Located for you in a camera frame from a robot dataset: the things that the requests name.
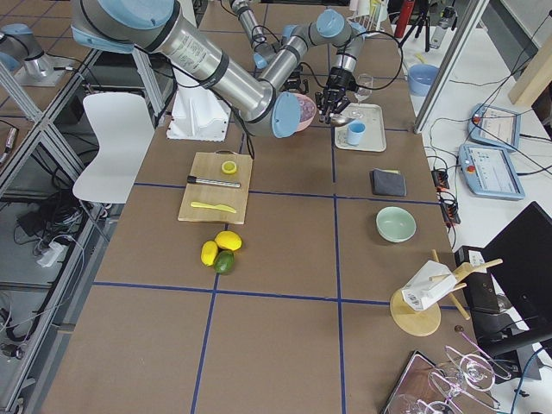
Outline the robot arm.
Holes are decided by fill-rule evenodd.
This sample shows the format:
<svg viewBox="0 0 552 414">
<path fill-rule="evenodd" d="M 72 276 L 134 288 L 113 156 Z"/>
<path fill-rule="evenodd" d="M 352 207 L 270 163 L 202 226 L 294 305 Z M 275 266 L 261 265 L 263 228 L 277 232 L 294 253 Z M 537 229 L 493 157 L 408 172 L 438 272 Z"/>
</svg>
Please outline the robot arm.
<svg viewBox="0 0 552 414">
<path fill-rule="evenodd" d="M 165 55 L 236 108 L 251 135 L 284 138 L 297 131 L 299 101 L 281 88 L 312 47 L 331 44 L 337 49 L 337 62 L 316 94 L 324 121 L 344 110 L 347 91 L 358 88 L 353 71 L 363 46 L 362 30 L 333 9 L 293 27 L 260 77 L 253 78 L 183 16 L 177 1 L 73 1 L 71 6 L 77 43 L 114 53 L 138 47 Z"/>
<path fill-rule="evenodd" d="M 309 86 L 306 79 L 301 80 L 301 61 L 307 46 L 301 46 L 301 39 L 291 33 L 284 34 L 281 39 L 275 35 L 276 41 L 269 43 L 268 29 L 257 22 L 251 4 L 252 1 L 229 1 L 253 49 L 255 66 L 261 70 L 260 80 L 266 80 L 275 89 L 305 95 Z"/>
</svg>

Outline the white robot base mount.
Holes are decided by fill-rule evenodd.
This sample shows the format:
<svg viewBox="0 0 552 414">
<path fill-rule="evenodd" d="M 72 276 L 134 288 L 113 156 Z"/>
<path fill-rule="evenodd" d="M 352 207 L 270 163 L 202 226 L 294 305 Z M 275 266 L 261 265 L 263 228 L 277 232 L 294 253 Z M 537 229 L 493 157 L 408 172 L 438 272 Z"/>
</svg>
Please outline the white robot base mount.
<svg viewBox="0 0 552 414">
<path fill-rule="evenodd" d="M 229 106 L 185 73 L 173 70 L 178 90 L 166 132 L 173 140 L 224 141 L 229 126 Z"/>
</svg>

